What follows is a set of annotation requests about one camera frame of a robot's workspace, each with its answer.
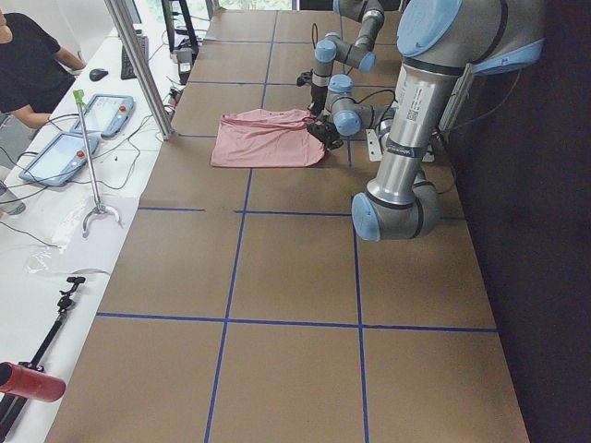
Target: white paper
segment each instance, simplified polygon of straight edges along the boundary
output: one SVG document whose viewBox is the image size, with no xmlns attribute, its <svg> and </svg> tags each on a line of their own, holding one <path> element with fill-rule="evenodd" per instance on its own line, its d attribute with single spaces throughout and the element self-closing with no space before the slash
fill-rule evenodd
<svg viewBox="0 0 591 443">
<path fill-rule="evenodd" d="M 117 210 L 120 222 L 116 222 L 112 213 L 92 214 L 87 224 L 89 234 L 84 238 L 82 217 L 64 253 L 64 265 L 68 273 L 82 270 L 99 270 L 109 274 L 113 272 L 131 222 L 138 211 L 139 198 L 104 197 L 102 202 Z M 84 214 L 88 214 L 94 206 L 94 199 L 89 198 Z"/>
</svg>

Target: white wall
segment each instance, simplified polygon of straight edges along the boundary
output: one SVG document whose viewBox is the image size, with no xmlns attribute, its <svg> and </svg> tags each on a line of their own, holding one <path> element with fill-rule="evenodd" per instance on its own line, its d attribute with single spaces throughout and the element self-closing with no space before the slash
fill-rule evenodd
<svg viewBox="0 0 591 443">
<path fill-rule="evenodd" d="M 103 0 L 0 0 L 0 8 L 31 17 L 87 61 L 114 26 Z"/>
</svg>

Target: table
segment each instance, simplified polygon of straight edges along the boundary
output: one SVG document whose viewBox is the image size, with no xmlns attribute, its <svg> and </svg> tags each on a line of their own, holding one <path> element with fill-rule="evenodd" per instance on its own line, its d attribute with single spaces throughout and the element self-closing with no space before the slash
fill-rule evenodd
<svg viewBox="0 0 591 443">
<path fill-rule="evenodd" d="M 395 85 L 399 18 L 357 97 Z M 309 168 L 210 167 L 220 115 L 309 104 L 313 23 L 358 31 L 213 17 L 115 271 L 90 282 L 106 289 L 48 443 L 527 441 L 454 190 L 429 236 L 374 244 L 350 214 L 378 167 L 361 137 Z M 452 185 L 444 159 L 425 170 Z"/>
</svg>

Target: white desk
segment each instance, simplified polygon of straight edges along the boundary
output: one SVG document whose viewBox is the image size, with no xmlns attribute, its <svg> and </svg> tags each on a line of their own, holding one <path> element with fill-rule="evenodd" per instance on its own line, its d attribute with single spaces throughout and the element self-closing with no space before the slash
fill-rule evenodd
<svg viewBox="0 0 591 443">
<path fill-rule="evenodd" d="M 158 85 L 161 97 L 165 97 L 173 83 L 177 81 L 175 65 L 170 61 L 168 48 L 161 47 L 162 31 L 155 30 L 149 34 L 150 38 L 150 67 L 154 80 Z M 84 90 L 87 101 L 94 93 L 126 94 L 136 100 L 135 110 L 126 126 L 114 139 L 102 141 L 97 154 L 117 145 L 122 139 L 135 131 L 142 119 L 151 113 L 143 97 L 141 87 L 136 79 L 121 80 L 120 60 L 121 42 L 112 32 L 105 38 L 97 54 L 89 61 L 87 67 L 78 77 L 72 89 L 55 109 L 52 117 L 64 114 L 75 114 L 77 107 L 72 94 L 73 90 Z M 98 82 L 89 80 L 89 73 L 93 68 L 102 67 L 109 71 L 109 75 Z M 69 130 L 74 118 L 56 122 L 63 130 Z M 41 150 L 57 133 L 57 128 L 48 125 L 44 127 L 30 144 L 29 150 Z M 140 155 L 127 184 L 120 190 L 109 189 L 99 185 L 102 196 L 119 196 L 138 198 L 150 177 L 151 169 L 156 162 L 162 144 L 158 126 L 151 118 L 142 130 L 132 138 L 139 148 Z M 111 186 L 120 186 L 131 166 L 137 151 L 124 143 L 114 152 L 102 156 L 95 161 L 97 178 Z M 25 156 L 18 163 L 26 166 L 31 157 Z M 21 185 L 24 182 L 18 178 L 19 168 L 15 167 L 8 178 L 8 186 Z M 88 181 L 89 174 L 85 167 L 75 178 L 77 181 Z M 38 191 L 38 186 L 20 186 L 13 192 L 24 197 Z M 3 216 L 2 221 L 22 231 L 26 231 L 52 243 L 56 229 L 63 222 L 64 217 L 79 202 L 92 197 L 90 184 L 68 184 L 63 188 L 48 188 L 40 194 L 26 198 L 27 209 L 18 216 Z M 31 257 L 44 250 L 32 238 L 22 233 L 16 233 L 0 225 L 0 275 L 3 279 L 3 290 L 0 293 L 0 360 L 17 363 L 30 361 L 41 345 L 45 335 L 54 324 L 57 316 L 57 302 L 59 291 L 69 290 L 70 283 L 66 282 L 69 274 L 60 273 L 55 269 L 44 272 L 30 273 L 27 263 Z M 86 282 L 81 285 L 73 299 L 77 305 L 69 313 L 68 319 L 55 338 L 50 349 L 45 353 L 42 364 L 48 374 L 60 377 L 66 382 L 70 379 L 78 360 L 79 353 L 86 340 L 97 307 L 101 302 L 109 275 L 106 273 L 83 274 Z M 13 425 L 7 441 L 13 443 L 43 442 L 49 431 L 59 408 L 60 401 L 44 403 L 28 401 Z"/>
</svg>

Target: computer mouse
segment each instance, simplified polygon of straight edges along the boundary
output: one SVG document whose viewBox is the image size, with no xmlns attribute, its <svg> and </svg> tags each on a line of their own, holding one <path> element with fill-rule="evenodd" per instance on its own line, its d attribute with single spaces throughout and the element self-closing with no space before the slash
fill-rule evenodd
<svg viewBox="0 0 591 443">
<path fill-rule="evenodd" d="M 102 69 L 101 67 L 97 67 L 96 69 L 92 69 L 89 74 L 90 80 L 92 81 L 99 81 L 101 78 L 106 76 L 109 73 L 106 69 Z"/>
</svg>

